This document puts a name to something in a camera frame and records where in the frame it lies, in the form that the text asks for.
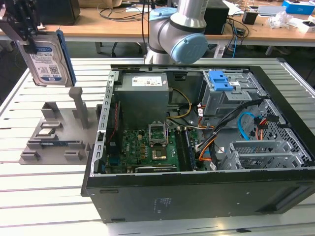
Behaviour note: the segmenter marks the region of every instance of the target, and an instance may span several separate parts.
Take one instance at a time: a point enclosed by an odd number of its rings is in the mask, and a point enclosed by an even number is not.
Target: plastic bag
[[[276,14],[276,16],[271,16],[267,20],[267,24],[270,28],[280,28],[280,27],[286,27],[289,28],[289,25],[287,24],[293,16],[288,15],[285,11],[279,12]]]

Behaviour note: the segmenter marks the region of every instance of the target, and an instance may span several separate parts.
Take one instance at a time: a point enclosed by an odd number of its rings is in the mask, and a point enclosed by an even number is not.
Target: white box
[[[312,21],[313,23],[315,23],[315,15],[310,15],[307,20],[308,21]]]
[[[298,25],[300,32],[315,32],[315,23],[312,21],[303,21]]]

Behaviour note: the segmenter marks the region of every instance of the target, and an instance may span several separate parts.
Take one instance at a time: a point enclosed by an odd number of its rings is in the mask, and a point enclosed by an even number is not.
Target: wooden desk
[[[268,4],[257,2],[255,5]],[[124,17],[136,13],[113,13],[111,17]],[[307,15],[294,15],[294,17],[307,19]],[[234,16],[241,21],[242,16]],[[243,45],[267,45],[267,46],[310,46],[315,47],[315,33],[300,33],[298,28],[292,26],[282,29],[271,29],[266,25],[268,17],[258,16],[254,25],[247,25],[250,29],[249,36],[243,41]],[[144,21],[144,35],[147,38],[148,23]],[[141,34],[141,21],[115,22],[100,17],[94,8],[81,9],[80,17],[74,26],[46,26],[46,30],[55,31],[58,27],[64,32],[67,41],[89,42],[143,42]],[[232,38],[232,29],[227,25],[223,35],[207,35],[208,42],[225,46]],[[3,32],[0,32],[0,40],[8,40]]]

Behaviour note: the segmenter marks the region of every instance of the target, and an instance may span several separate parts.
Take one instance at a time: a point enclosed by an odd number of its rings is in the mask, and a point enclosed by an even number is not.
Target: orange wire
[[[207,128],[206,126],[204,126],[204,125],[201,125],[201,119],[202,119],[202,117],[200,117],[199,119],[198,119],[198,126],[199,126],[199,128],[203,128],[203,129],[205,129],[205,128]]]
[[[266,124],[266,123],[267,123],[267,119],[265,118],[259,124]],[[263,139],[263,130],[260,131],[260,140],[262,140],[262,139]]]
[[[258,138],[258,127],[257,127],[257,129],[256,129],[255,136],[256,136],[257,140],[259,140],[259,138]]]
[[[205,148],[202,150],[202,152],[201,152],[201,154],[199,155],[199,158],[198,158],[199,161],[212,161],[211,158],[202,158],[202,157],[203,157],[203,154],[205,153],[206,149],[208,148],[208,146],[210,146],[210,144],[213,143],[213,141],[214,141],[215,139],[216,139],[216,137],[213,138],[213,139],[205,146]]]

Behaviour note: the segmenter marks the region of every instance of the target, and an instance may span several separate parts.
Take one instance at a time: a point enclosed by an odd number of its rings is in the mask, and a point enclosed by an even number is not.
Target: floor
[[[71,58],[110,58],[111,48],[114,43],[103,43],[101,54],[95,51],[95,44],[92,42],[67,42]],[[138,46],[134,43],[118,43],[115,53],[118,58],[141,58],[138,52]],[[235,58],[268,58],[265,56],[267,47],[255,46],[254,49],[248,49],[246,46],[239,46],[236,50]],[[308,76],[310,70],[315,66],[314,48],[295,48],[291,47],[291,54],[284,56],[277,51],[273,51],[270,58],[284,58],[294,70],[296,70],[304,79]],[[212,58],[214,49],[208,50],[205,57]],[[231,58],[232,52],[226,51],[225,58]],[[12,88],[19,80],[26,69],[24,60],[19,51],[14,47],[13,52],[3,50],[0,53],[0,104],[5,100]],[[309,76],[310,85],[315,85],[315,71]]]

